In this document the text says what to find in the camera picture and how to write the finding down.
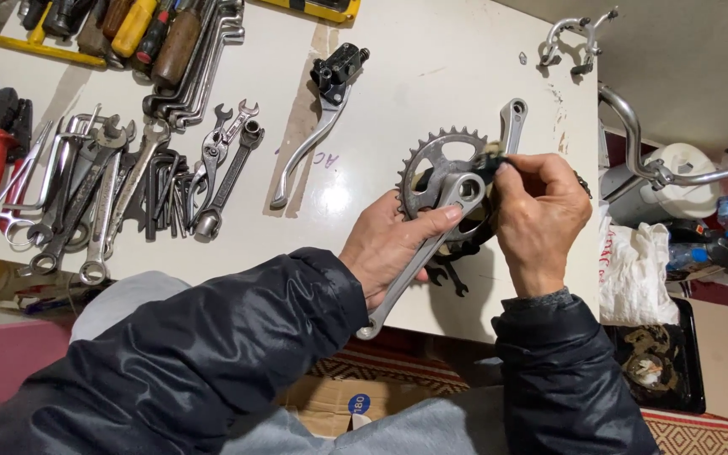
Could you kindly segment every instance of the fingernail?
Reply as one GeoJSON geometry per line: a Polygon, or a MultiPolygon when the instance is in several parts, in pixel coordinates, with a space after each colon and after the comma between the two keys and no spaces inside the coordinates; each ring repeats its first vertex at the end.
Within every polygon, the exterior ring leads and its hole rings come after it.
{"type": "Polygon", "coordinates": [[[493,174],[494,176],[497,176],[501,174],[503,171],[506,171],[507,168],[509,168],[511,165],[507,163],[507,161],[502,162],[499,164],[499,169],[496,169],[496,173],[493,174]]]}
{"type": "Polygon", "coordinates": [[[463,211],[458,206],[447,206],[442,210],[446,213],[446,218],[448,218],[449,221],[460,219],[463,215],[463,211]]]}

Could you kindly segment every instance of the black tray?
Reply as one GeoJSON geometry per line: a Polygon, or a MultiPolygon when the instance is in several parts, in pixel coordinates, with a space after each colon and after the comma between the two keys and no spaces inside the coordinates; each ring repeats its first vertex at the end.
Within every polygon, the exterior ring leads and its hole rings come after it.
{"type": "Polygon", "coordinates": [[[619,327],[603,326],[614,344],[614,358],[623,368],[623,377],[637,404],[693,414],[706,411],[701,359],[698,356],[693,307],[683,299],[673,298],[679,307],[679,325],[619,327]],[[662,377],[653,387],[646,387],[627,372],[626,364],[643,357],[662,362],[662,377]]]}

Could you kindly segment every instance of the hand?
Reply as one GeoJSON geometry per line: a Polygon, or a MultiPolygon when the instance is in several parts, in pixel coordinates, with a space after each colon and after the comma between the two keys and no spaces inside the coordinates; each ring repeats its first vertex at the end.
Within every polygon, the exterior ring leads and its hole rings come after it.
{"type": "MultiPolygon", "coordinates": [[[[388,191],[361,212],[339,254],[339,259],[361,283],[367,310],[381,305],[387,287],[410,263],[420,243],[449,231],[463,215],[458,206],[448,206],[422,212],[418,219],[403,222],[397,195],[396,190],[388,191]]],[[[417,279],[428,281],[425,269],[420,270],[417,279]]]]}
{"type": "Polygon", "coordinates": [[[493,177],[500,197],[496,236],[519,297],[560,291],[566,256],[592,216],[592,204],[558,155],[511,155],[493,177]]]}

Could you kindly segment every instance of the chainring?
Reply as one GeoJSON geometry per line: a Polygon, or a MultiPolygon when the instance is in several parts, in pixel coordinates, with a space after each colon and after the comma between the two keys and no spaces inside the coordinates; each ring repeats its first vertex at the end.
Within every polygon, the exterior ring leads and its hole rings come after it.
{"type": "MultiPolygon", "coordinates": [[[[469,133],[468,128],[457,131],[452,126],[448,132],[441,128],[436,136],[429,133],[429,139],[419,140],[419,143],[417,149],[409,150],[412,156],[404,160],[406,168],[398,172],[400,175],[397,184],[400,202],[398,211],[404,214],[405,221],[416,219],[419,212],[437,206],[442,192],[442,182],[446,176],[474,170],[478,156],[484,153],[488,137],[480,138],[477,130],[469,133]],[[474,155],[468,161],[447,159],[442,153],[442,146],[449,142],[465,142],[472,145],[475,149],[474,155]],[[432,168],[420,171],[418,176],[416,175],[418,165],[424,159],[430,161],[432,168]],[[418,184],[418,177],[422,177],[422,185],[418,184]]],[[[493,236],[490,226],[492,204],[489,195],[490,192],[485,193],[481,210],[476,209],[471,212],[451,231],[444,243],[445,247],[440,248],[439,255],[474,254],[480,244],[493,236]]]]}

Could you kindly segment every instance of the gray pants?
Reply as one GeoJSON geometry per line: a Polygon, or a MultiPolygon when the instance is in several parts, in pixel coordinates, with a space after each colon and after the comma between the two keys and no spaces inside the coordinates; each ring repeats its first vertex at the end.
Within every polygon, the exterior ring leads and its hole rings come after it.
{"type": "MultiPolygon", "coordinates": [[[[71,341],[97,337],[139,305],[166,300],[188,287],[179,279],[155,271],[126,278],[86,307],[72,328],[71,341]]],[[[497,359],[482,362],[484,377],[498,377],[499,363],[497,359]]],[[[480,383],[491,381],[495,384],[495,380],[484,378],[480,383]]],[[[229,431],[230,439],[222,455],[507,454],[510,451],[505,440],[503,401],[500,385],[471,388],[446,398],[424,400],[334,440],[312,436],[294,415],[272,406],[265,413],[239,418],[229,431]]]]}

